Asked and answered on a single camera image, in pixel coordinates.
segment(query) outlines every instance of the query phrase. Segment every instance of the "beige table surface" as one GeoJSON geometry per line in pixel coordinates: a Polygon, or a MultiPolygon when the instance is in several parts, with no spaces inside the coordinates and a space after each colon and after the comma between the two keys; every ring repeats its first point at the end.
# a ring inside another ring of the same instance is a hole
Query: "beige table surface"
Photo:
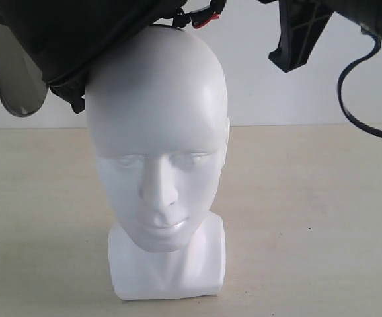
{"type": "Polygon", "coordinates": [[[233,128],[218,297],[122,302],[87,131],[0,131],[0,316],[382,316],[382,140],[233,128]]]}

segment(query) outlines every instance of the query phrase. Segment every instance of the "mannequin head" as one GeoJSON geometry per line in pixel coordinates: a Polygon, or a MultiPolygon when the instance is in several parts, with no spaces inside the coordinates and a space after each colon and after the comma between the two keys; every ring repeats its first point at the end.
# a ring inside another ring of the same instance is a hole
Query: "mannequin head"
{"type": "Polygon", "coordinates": [[[85,102],[122,228],[148,252],[186,246],[225,163],[227,91],[214,53],[187,32],[151,26],[94,65],[85,102]]]}

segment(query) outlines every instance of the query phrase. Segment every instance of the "black cable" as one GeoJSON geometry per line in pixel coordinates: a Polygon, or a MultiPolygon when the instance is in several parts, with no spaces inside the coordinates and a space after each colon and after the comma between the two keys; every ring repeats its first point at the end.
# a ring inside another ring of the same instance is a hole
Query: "black cable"
{"type": "Polygon", "coordinates": [[[354,124],[356,127],[359,129],[363,130],[364,132],[367,132],[368,134],[374,135],[376,137],[382,138],[382,130],[376,129],[374,127],[371,127],[370,125],[367,125],[356,117],[354,117],[351,112],[345,107],[344,102],[342,101],[342,84],[344,83],[344,79],[347,77],[347,75],[352,71],[354,68],[356,68],[359,64],[363,63],[364,61],[367,61],[371,59],[373,56],[375,56],[381,49],[381,39],[377,37],[374,34],[371,34],[369,32],[364,31],[364,34],[367,34],[371,36],[375,40],[375,46],[373,47],[372,51],[368,53],[366,56],[357,59],[356,61],[353,61],[349,66],[347,66],[341,75],[339,76],[338,79],[338,87],[337,87],[337,92],[338,92],[338,100],[339,100],[339,105],[341,106],[341,110],[346,116],[346,118],[354,124]]]}

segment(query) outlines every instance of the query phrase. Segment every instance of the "white wall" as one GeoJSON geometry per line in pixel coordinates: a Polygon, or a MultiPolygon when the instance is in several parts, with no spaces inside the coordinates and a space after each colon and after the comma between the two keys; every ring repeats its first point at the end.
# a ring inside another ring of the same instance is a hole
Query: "white wall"
{"type": "MultiPolygon", "coordinates": [[[[189,1],[188,8],[209,0],[189,1]]],[[[336,99],[336,80],[349,62],[365,55],[373,43],[360,28],[338,15],[329,22],[309,63],[284,74],[268,60],[278,44],[278,4],[229,0],[221,20],[192,30],[218,55],[229,85],[233,125],[293,125],[345,122],[336,99]]],[[[382,51],[347,78],[344,99],[363,120],[382,122],[382,51]]],[[[83,127],[85,114],[49,94],[43,108],[29,118],[15,118],[0,105],[0,128],[83,127]]]]}

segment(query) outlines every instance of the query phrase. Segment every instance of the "tinted visor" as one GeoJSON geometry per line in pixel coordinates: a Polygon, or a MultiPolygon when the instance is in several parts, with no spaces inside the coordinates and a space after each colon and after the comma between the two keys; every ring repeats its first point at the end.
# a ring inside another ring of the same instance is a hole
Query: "tinted visor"
{"type": "Polygon", "coordinates": [[[47,91],[42,72],[0,17],[1,103],[14,116],[30,116],[41,108],[47,91]]]}

